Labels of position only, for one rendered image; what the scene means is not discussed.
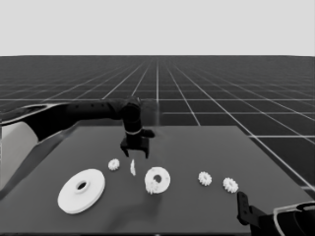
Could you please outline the small white toothed gear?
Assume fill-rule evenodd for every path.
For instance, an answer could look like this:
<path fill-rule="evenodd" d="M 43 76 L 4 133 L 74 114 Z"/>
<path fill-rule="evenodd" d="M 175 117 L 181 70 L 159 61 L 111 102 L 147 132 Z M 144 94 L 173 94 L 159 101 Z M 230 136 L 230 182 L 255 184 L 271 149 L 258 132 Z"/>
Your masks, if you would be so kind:
<path fill-rule="evenodd" d="M 199 173 L 198 180 L 203 186 L 210 186 L 212 184 L 212 176 L 205 171 Z"/>
<path fill-rule="evenodd" d="M 115 171 L 120 167 L 120 161 L 117 158 L 111 159 L 108 162 L 108 169 L 110 171 Z"/>
<path fill-rule="evenodd" d="M 149 194 L 154 194 L 158 190 L 158 183 L 156 181 L 148 182 L 146 184 L 146 190 Z"/>
<path fill-rule="evenodd" d="M 222 181 L 224 189 L 229 193 L 236 193 L 238 191 L 238 184 L 232 178 L 226 177 Z"/>

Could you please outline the large thick white disc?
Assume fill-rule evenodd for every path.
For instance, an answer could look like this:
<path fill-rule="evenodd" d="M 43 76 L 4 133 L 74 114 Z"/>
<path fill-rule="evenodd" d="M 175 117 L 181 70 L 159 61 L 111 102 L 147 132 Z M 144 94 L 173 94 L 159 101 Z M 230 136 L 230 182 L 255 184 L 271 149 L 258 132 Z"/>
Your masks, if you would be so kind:
<path fill-rule="evenodd" d="M 100 170 L 86 169 L 73 175 L 61 188 L 57 204 L 68 214 L 81 213 L 100 198 L 105 177 Z"/>

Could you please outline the white round carrier with pins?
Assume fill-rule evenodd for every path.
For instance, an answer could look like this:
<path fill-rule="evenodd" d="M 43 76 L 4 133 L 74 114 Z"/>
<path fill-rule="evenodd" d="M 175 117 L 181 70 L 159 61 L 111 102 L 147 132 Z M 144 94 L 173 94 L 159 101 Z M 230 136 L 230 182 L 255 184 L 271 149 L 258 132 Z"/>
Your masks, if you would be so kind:
<path fill-rule="evenodd" d="M 148 182 L 153 181 L 158 183 L 158 189 L 155 194 L 161 194 L 165 192 L 170 185 L 170 175 L 163 167 L 152 167 L 145 175 L 145 187 Z"/>

